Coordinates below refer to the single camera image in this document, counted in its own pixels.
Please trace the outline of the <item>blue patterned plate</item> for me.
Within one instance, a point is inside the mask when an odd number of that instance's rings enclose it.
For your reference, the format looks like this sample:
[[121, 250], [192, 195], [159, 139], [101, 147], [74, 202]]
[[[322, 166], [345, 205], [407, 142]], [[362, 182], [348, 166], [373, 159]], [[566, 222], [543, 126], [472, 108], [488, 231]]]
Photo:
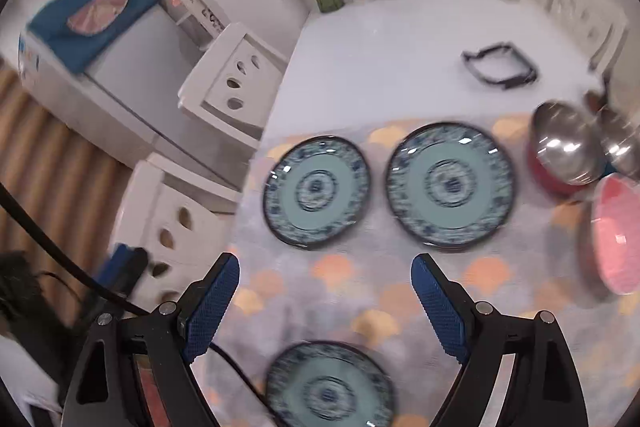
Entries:
[[384, 187], [390, 212], [409, 235], [441, 251], [464, 251], [509, 220], [518, 178], [511, 156], [489, 132], [437, 121], [399, 142]]
[[267, 176], [262, 215], [279, 241], [314, 249], [336, 241], [367, 210], [372, 174], [360, 148], [318, 135], [288, 150]]
[[266, 399], [283, 426], [387, 427], [397, 410], [387, 373], [347, 343], [308, 341], [268, 367]]

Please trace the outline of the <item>white dining chair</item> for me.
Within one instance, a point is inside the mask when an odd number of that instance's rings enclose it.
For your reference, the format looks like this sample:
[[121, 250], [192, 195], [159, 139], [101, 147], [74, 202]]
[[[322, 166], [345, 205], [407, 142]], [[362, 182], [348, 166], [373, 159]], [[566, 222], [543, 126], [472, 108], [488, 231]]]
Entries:
[[243, 24], [232, 23], [184, 80], [178, 106], [257, 150], [287, 68], [287, 57]]
[[153, 153], [139, 161], [116, 213], [110, 251], [142, 247], [148, 267], [130, 300], [151, 311], [201, 280], [229, 242], [242, 194]]
[[602, 78], [611, 74], [628, 35], [628, 18], [611, 0], [542, 0], [547, 14]]

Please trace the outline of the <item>blue fridge cover cloth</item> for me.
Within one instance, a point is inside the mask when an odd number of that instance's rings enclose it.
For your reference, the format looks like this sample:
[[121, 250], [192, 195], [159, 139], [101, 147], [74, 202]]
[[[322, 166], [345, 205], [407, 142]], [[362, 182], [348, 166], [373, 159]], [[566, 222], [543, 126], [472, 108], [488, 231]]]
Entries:
[[27, 24], [72, 74], [83, 72], [160, 0], [52, 0]]

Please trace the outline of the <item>white refrigerator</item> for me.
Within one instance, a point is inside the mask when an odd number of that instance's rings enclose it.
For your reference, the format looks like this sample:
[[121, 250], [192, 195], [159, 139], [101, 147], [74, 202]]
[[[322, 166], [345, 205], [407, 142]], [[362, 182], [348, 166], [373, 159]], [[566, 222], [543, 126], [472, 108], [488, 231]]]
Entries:
[[23, 87], [56, 118], [128, 167], [159, 153], [205, 178], [242, 186], [250, 152], [178, 106], [178, 91], [203, 53], [162, 0], [80, 74], [27, 24], [18, 40]]

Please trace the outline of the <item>red steel bowl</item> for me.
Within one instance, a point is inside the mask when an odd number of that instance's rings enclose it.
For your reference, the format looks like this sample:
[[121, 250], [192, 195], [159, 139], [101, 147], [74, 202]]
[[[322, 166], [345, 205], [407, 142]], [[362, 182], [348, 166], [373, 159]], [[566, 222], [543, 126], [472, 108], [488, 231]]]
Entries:
[[604, 175], [606, 159], [596, 129], [570, 104], [547, 101], [530, 118], [529, 171], [548, 193], [570, 197]]

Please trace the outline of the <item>pink floral bowl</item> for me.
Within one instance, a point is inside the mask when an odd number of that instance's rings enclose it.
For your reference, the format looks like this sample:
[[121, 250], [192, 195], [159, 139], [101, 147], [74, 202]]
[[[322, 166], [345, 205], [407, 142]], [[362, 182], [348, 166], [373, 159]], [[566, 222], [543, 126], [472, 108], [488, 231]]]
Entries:
[[639, 184], [611, 173], [580, 201], [580, 272], [594, 297], [611, 300], [639, 289]]

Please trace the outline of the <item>blue steel bowl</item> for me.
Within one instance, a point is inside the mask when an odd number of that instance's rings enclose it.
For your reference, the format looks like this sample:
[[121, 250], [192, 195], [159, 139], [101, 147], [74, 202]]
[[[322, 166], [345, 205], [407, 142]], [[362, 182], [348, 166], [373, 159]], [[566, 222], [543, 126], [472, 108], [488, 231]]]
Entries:
[[639, 181], [639, 131], [608, 106], [597, 113], [597, 125], [606, 159], [605, 172]]

